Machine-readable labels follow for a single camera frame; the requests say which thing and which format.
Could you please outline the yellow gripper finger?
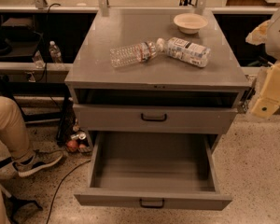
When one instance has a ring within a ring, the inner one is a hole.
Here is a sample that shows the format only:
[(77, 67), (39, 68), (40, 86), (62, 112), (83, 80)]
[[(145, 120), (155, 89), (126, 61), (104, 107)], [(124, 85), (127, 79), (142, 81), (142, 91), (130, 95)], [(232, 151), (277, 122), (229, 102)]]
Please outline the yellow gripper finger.
[(248, 44), (258, 46), (260, 44), (265, 44), (267, 41), (267, 29), (269, 26), (269, 21), (262, 22), (257, 26), (248, 36), (245, 38), (245, 41)]
[(268, 118), (280, 107), (280, 61), (266, 70), (266, 78), (258, 99), (250, 112), (259, 118)]

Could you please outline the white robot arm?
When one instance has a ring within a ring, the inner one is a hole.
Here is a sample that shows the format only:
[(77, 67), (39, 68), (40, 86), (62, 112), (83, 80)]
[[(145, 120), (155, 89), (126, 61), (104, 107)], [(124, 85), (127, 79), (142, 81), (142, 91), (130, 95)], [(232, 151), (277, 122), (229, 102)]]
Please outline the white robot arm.
[(267, 69), (258, 99), (251, 108), (253, 115), (268, 118), (280, 107), (280, 8), (249, 33), (245, 41), (256, 46), (264, 44), (266, 53), (276, 59)]

